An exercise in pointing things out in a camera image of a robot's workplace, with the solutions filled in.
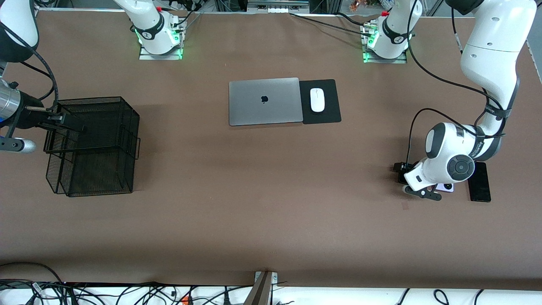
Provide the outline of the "white power strip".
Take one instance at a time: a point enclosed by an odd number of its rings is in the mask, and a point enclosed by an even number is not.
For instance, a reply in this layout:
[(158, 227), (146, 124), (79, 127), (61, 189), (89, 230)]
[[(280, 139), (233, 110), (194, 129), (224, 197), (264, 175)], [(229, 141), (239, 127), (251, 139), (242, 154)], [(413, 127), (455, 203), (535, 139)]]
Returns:
[(251, 13), (309, 14), (309, 0), (246, 0), (246, 11)]

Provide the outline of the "silver closed laptop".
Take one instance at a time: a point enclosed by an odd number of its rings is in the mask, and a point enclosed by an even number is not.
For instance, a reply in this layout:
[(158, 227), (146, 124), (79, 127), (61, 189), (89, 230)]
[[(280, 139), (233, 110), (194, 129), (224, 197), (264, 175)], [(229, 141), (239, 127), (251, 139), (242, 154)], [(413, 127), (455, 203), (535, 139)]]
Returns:
[(238, 80), (229, 83), (229, 125), (301, 123), (298, 78)]

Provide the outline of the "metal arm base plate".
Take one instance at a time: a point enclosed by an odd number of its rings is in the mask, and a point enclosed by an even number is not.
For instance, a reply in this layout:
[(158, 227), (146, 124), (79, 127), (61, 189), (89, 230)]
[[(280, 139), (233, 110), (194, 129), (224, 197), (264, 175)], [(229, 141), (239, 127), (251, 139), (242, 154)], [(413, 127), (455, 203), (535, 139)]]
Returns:
[(151, 54), (143, 46), (140, 48), (139, 60), (161, 60), (161, 61), (176, 61), (183, 58), (183, 44), (174, 46), (172, 50), (164, 54)]
[(407, 56), (406, 52), (402, 52), (397, 58), (383, 58), (378, 56), (373, 50), (364, 50), (363, 52), (364, 63), (376, 63), (376, 64), (406, 64)]

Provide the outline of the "white computer mouse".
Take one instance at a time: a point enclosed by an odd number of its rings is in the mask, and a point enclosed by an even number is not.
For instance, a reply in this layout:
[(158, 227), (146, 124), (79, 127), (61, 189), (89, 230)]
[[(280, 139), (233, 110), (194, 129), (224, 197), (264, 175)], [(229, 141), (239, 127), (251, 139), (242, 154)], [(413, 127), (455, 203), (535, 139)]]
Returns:
[(310, 109), (312, 112), (321, 113), (325, 110), (325, 94), (321, 88), (310, 89)]

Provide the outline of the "black mouse pad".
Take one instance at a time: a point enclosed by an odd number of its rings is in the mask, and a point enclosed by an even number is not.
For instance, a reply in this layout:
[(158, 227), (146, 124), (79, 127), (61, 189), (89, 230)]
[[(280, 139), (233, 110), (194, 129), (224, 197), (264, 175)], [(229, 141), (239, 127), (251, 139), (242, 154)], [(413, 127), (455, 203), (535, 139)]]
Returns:
[[(337, 98), (336, 82), (327, 80), (300, 81), (300, 93), (303, 111), (303, 124), (323, 124), (341, 122), (339, 100)], [(321, 113), (312, 112), (310, 109), (310, 89), (321, 88), (325, 94), (325, 110)]]

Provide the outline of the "black slab smartphone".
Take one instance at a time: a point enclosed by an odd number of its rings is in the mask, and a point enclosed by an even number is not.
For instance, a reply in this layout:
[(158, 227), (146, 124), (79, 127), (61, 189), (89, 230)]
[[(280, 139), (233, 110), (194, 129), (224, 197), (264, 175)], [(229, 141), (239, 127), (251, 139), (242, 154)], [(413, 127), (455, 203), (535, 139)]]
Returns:
[(476, 162), (473, 174), (467, 180), (469, 199), (472, 202), (491, 202), (487, 166), (484, 162)]

